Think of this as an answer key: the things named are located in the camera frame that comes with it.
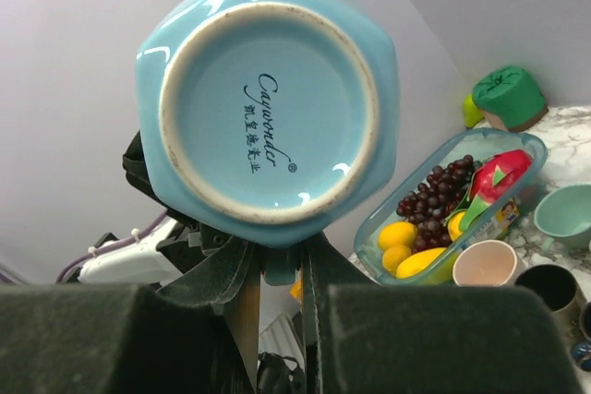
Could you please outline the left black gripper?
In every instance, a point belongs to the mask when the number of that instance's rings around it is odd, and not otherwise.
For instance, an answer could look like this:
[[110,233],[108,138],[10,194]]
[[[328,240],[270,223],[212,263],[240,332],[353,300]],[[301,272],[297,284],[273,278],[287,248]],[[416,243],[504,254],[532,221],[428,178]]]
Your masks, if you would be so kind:
[[[158,251],[182,270],[133,309],[122,358],[124,393],[360,393],[366,346],[354,331],[368,278],[323,233],[269,249],[182,216],[187,235]],[[274,271],[303,275],[300,317],[304,365],[259,350],[260,281]]]

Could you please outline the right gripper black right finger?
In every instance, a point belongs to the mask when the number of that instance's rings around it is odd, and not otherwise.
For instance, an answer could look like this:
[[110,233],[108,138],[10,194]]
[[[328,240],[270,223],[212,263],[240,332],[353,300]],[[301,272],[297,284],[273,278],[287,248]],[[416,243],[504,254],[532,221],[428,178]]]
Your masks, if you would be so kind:
[[331,286],[320,393],[577,393],[549,310],[519,288]]

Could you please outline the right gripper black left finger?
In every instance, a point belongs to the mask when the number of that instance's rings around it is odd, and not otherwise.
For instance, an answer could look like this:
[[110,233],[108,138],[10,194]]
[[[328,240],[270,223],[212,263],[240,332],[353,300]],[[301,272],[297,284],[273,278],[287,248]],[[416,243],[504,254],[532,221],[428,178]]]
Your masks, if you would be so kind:
[[4,393],[250,393],[230,329],[206,304],[139,285],[4,285]]

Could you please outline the pink mug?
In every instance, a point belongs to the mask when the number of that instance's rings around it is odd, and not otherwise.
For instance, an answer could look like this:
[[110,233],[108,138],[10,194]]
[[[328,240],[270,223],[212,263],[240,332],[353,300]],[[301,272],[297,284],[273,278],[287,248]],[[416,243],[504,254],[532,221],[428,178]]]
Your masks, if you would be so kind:
[[467,247],[452,268],[457,286],[513,285],[525,271],[524,261],[509,244],[501,240],[486,240]]

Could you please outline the light blue faceted mug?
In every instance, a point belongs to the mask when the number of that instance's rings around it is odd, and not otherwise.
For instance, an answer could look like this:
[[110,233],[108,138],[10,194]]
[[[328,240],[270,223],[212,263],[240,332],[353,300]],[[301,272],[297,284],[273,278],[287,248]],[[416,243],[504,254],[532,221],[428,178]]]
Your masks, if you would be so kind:
[[396,52],[348,0],[184,0],[140,45],[135,86],[155,196],[261,245],[271,285],[392,177]]

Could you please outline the brown patterned mug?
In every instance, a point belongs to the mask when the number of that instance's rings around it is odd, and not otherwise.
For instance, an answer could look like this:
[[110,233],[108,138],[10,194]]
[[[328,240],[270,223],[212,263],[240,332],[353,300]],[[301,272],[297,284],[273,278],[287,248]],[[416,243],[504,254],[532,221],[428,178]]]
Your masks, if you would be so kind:
[[533,266],[518,276],[515,285],[535,293],[562,323],[577,324],[586,306],[586,299],[574,275],[558,265]]

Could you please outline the dark blue mug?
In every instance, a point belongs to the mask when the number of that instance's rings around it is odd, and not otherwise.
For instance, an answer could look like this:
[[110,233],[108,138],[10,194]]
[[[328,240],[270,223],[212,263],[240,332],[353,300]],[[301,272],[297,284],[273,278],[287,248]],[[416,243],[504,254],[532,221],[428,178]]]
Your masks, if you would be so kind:
[[579,327],[583,334],[583,340],[571,348],[571,356],[576,366],[587,373],[591,369],[590,360],[590,304],[583,309],[579,317]]

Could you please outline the mint green mug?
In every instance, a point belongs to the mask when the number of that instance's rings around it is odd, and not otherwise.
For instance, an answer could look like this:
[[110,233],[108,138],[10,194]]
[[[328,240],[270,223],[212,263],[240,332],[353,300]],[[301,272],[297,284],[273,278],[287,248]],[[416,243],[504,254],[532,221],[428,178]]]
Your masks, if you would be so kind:
[[550,253],[554,243],[563,251],[590,249],[590,184],[568,185],[547,194],[537,205],[534,224],[546,239],[540,249]]

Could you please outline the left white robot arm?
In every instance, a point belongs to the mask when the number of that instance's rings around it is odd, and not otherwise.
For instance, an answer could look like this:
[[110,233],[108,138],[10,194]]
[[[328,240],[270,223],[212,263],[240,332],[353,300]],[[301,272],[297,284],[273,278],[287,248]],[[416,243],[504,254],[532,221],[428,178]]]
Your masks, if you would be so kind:
[[251,387],[257,385],[260,282],[291,283],[297,277],[304,290],[303,389],[329,393],[336,389],[339,343],[331,319],[332,294],[369,280],[324,233],[287,249],[270,249],[168,209],[127,239],[90,249],[78,274],[83,283],[158,283],[162,296],[223,319],[240,355],[229,371],[244,370]]

